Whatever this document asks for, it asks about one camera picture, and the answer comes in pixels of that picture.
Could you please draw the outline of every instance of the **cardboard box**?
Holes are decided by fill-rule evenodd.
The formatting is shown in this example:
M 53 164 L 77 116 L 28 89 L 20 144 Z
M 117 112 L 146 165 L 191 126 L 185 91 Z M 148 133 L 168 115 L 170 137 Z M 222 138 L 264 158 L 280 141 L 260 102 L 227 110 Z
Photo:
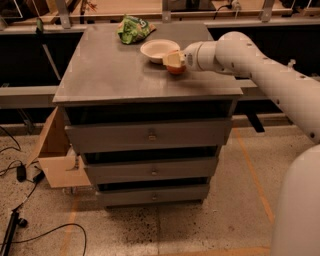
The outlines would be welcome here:
M 72 150 L 64 127 L 63 113 L 57 107 L 47 118 L 26 166 L 38 159 L 52 188 L 90 186 L 82 158 Z

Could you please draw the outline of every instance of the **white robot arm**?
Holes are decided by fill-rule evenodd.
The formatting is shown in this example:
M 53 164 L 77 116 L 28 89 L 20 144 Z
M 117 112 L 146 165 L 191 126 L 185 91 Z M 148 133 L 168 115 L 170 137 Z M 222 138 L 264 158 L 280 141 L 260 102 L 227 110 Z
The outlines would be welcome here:
M 304 133 L 320 142 L 320 83 L 265 56 L 246 35 L 191 44 L 187 69 L 251 79 Z M 320 255 L 320 145 L 299 156 L 283 181 L 271 256 Z
M 239 32 L 191 44 L 184 54 L 187 69 L 251 79 L 313 142 L 320 142 L 318 81 L 269 59 Z

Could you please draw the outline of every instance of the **concrete floor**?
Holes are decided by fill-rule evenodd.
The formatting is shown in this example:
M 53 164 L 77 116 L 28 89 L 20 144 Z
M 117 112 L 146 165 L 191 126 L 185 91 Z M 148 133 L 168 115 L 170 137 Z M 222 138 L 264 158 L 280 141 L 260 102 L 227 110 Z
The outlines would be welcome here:
M 13 160 L 25 162 L 38 137 L 25 136 L 21 127 L 8 130 L 22 152 L 1 153 L 1 170 Z M 1 150 L 14 144 L 0 133 L 0 145 Z M 297 155 L 312 145 L 293 125 L 267 126 L 263 134 L 251 127 L 234 128 L 203 204 L 105 210 L 96 202 L 94 191 L 67 195 L 61 189 L 51 189 L 44 179 L 20 210 L 29 224 L 17 228 L 14 240 L 78 223 L 86 230 L 86 255 L 269 255 L 281 181 Z M 35 173 L 34 167 L 28 169 L 30 179 Z M 10 209 L 21 203 L 34 185 L 17 182 L 15 170 L 1 177 L 0 184 L 2 241 Z M 10 255 L 82 255 L 83 247 L 83 233 L 69 226 L 32 242 L 13 244 Z

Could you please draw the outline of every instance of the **cabinet top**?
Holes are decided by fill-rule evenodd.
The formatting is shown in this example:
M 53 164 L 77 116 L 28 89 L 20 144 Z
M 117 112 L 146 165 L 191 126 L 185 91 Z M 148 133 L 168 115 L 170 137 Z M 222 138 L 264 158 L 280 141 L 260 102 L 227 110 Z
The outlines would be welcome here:
M 54 97 L 57 105 L 201 100 L 231 98 L 242 94 L 233 76 L 186 71 L 170 74 L 165 66 L 151 63 L 142 53 L 153 39 L 176 41 L 181 49 L 193 42 L 212 40 L 204 24 L 155 24 L 145 40 L 125 45 L 117 24 L 89 26 L 73 54 Z

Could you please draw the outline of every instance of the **table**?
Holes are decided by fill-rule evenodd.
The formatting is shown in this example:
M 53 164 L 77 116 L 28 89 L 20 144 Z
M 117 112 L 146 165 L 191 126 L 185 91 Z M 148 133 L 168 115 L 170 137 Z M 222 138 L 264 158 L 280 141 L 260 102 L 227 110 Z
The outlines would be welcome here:
M 185 48 L 202 24 L 156 24 L 147 39 Z M 90 26 L 54 97 L 104 206 L 204 200 L 242 91 L 213 72 L 174 76 L 124 45 L 117 26 Z

